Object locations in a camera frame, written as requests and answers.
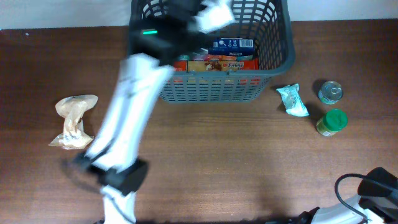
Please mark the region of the grey plastic lattice basket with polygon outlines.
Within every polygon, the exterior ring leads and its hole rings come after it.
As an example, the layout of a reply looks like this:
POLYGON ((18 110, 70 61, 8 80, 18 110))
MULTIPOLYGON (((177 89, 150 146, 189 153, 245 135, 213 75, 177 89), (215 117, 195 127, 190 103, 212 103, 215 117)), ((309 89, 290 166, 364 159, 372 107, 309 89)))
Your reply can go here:
POLYGON ((254 60, 258 70, 226 72, 178 72, 160 92, 169 103, 242 102, 255 99, 275 75, 286 72, 294 63, 295 50, 286 1, 219 1, 230 12, 217 11, 214 18, 225 25, 210 32, 218 38, 242 38, 254 41, 255 53, 248 56, 211 55, 207 49, 181 55, 178 61, 254 60))

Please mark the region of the teal plastic packet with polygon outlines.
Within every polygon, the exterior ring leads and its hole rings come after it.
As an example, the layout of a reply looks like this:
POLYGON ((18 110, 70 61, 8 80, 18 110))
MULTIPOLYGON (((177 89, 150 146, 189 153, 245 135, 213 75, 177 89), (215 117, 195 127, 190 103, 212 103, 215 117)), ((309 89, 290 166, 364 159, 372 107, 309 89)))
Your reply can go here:
POLYGON ((309 113, 299 96, 299 89, 300 86, 296 83, 277 88, 276 91, 281 96, 287 114, 297 117, 306 117, 309 113))

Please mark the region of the San Remo spaghetti packet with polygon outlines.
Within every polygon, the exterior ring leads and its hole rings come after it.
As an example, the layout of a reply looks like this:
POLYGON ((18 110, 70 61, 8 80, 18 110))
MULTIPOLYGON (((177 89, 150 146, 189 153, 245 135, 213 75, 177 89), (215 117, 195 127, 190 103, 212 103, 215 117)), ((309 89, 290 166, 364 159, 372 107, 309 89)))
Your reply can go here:
POLYGON ((254 60, 209 60, 209 61, 178 61, 174 63, 178 72, 226 72, 229 70, 258 70, 258 59, 254 60))

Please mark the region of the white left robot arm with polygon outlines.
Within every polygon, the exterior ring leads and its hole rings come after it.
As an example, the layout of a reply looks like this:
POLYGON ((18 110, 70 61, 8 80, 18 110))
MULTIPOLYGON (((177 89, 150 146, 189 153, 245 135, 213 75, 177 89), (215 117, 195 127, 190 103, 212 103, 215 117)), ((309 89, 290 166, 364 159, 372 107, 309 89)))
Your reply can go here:
POLYGON ((91 146, 73 164, 97 177, 104 223, 135 223, 136 192, 148 171, 138 156, 139 143, 161 89, 174 74, 179 56, 212 43, 210 32, 222 28, 219 1, 167 1, 163 16, 131 16, 128 55, 106 116, 91 146))

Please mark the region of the silver pull-tab tin can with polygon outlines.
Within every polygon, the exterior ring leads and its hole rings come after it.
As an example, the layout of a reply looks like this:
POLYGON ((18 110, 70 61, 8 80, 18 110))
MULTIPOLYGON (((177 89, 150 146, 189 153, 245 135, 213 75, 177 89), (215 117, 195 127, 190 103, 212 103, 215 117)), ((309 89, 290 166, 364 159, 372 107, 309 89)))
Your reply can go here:
POLYGON ((327 81, 321 86, 318 97, 322 103, 333 105, 343 97, 343 89, 338 82, 327 81))

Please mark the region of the blue Kimberly-Clark tissue box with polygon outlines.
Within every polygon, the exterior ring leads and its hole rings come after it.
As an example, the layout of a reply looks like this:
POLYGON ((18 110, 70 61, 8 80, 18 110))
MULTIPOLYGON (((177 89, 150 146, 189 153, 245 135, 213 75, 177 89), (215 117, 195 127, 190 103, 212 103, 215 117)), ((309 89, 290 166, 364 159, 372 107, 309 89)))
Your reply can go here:
POLYGON ((208 49, 211 55, 248 56, 255 53, 254 41, 242 38, 218 38, 208 49))

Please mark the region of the green-lidded glass jar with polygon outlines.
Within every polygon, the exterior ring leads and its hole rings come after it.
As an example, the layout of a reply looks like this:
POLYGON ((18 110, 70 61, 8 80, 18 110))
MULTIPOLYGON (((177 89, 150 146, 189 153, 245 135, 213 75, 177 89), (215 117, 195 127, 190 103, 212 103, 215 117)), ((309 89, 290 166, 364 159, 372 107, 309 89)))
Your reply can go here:
POLYGON ((347 124, 346 113, 340 109, 333 109, 317 121, 316 128, 321 135, 330 137, 345 129, 347 124))

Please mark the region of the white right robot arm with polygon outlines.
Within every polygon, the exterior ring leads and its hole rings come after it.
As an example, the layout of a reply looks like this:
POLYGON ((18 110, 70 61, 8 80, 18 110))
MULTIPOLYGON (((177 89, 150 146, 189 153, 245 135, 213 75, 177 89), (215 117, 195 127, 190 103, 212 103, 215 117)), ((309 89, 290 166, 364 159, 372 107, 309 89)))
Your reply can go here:
POLYGON ((301 213, 292 223, 304 224, 392 224, 397 223, 397 177, 382 167, 367 175, 345 174, 334 186, 338 204, 314 208, 301 213), (361 182, 357 194, 344 200, 339 192, 340 183, 348 178, 361 182))

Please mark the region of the beige plastic packet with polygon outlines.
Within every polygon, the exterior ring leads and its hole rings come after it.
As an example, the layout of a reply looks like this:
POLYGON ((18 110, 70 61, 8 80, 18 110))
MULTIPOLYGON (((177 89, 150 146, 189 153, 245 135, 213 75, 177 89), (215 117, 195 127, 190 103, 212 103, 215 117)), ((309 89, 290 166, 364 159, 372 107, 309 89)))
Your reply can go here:
POLYGON ((93 140, 93 136, 84 131, 82 117, 92 109, 98 101, 96 95, 69 96, 60 100, 56 112, 63 117, 63 132, 51 141, 49 146, 61 147, 66 150, 84 149, 93 140))

